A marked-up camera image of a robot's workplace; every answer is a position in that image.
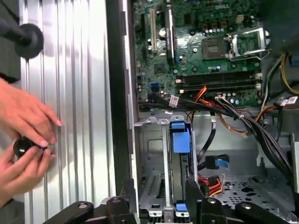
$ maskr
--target black rubber grommet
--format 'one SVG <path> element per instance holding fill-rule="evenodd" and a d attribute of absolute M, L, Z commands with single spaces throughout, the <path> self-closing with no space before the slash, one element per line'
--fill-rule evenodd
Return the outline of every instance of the black rubber grommet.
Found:
<path fill-rule="evenodd" d="M 43 33 L 38 26 L 31 23 L 23 24 L 20 28 L 31 35 L 32 40 L 30 45 L 26 47 L 15 44 L 14 48 L 17 55 L 27 60 L 37 57 L 43 50 Z"/>

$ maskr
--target black handle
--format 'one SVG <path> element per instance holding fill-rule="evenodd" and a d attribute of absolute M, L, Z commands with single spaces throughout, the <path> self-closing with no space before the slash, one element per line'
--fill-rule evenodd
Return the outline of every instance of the black handle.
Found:
<path fill-rule="evenodd" d="M 19 138 L 14 142 L 14 154 L 21 158 L 31 147 L 36 146 L 33 141 L 26 137 Z"/>
<path fill-rule="evenodd" d="M 236 215 L 246 223 L 254 224 L 288 224 L 287 221 L 268 212 L 262 207 L 250 203 L 242 202 L 235 205 Z"/>
<path fill-rule="evenodd" d="M 14 42 L 17 55 L 27 60 L 35 58 L 43 50 L 43 33 L 34 24 L 13 27 L 0 18 L 0 36 Z"/>
<path fill-rule="evenodd" d="M 82 224 L 92 216 L 92 203 L 75 202 L 43 224 Z"/>

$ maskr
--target ram slot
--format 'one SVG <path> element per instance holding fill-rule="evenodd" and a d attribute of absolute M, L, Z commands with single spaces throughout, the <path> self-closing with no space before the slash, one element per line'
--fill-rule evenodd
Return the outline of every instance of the ram slot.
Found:
<path fill-rule="evenodd" d="M 200 91 L 204 86 L 211 92 L 218 91 L 240 91 L 240 90 L 250 90 L 256 89 L 256 85 L 259 84 L 256 80 L 248 80 L 243 82 L 234 83 L 184 83 L 178 86 L 179 92 L 181 94 Z"/>
<path fill-rule="evenodd" d="M 151 32 L 151 51 L 157 52 L 157 28 L 156 28 L 156 10 L 149 11 L 150 32 Z"/>
<path fill-rule="evenodd" d="M 174 36 L 173 36 L 173 16 L 170 8 L 165 10 L 165 31 L 166 31 L 166 53 L 169 65 L 174 64 Z"/>

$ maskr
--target blue drive bracket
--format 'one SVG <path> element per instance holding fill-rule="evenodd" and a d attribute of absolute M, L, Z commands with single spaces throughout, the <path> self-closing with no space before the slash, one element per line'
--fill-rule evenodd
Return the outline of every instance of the blue drive bracket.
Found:
<path fill-rule="evenodd" d="M 185 122 L 172 122 L 172 145 L 174 153 L 190 153 L 190 131 L 186 127 Z"/>
<path fill-rule="evenodd" d="M 177 203 L 176 204 L 176 209 L 177 209 L 177 211 L 188 211 L 187 210 L 187 207 L 186 207 L 186 204 L 179 204 L 179 203 Z"/>

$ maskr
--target blue plastic latch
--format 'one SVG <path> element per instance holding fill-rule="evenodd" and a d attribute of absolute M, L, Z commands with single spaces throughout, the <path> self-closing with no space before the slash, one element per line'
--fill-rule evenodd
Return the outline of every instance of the blue plastic latch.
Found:
<path fill-rule="evenodd" d="M 215 160 L 215 166 L 229 169 L 228 162 L 225 160 Z"/>
<path fill-rule="evenodd" d="M 185 129 L 185 122 L 172 122 L 171 128 L 172 129 Z"/>
<path fill-rule="evenodd" d="M 173 152 L 189 153 L 190 152 L 190 134 L 189 132 L 172 133 Z"/>
<path fill-rule="evenodd" d="M 177 211 L 188 211 L 186 204 L 177 204 L 176 207 L 177 207 Z"/>

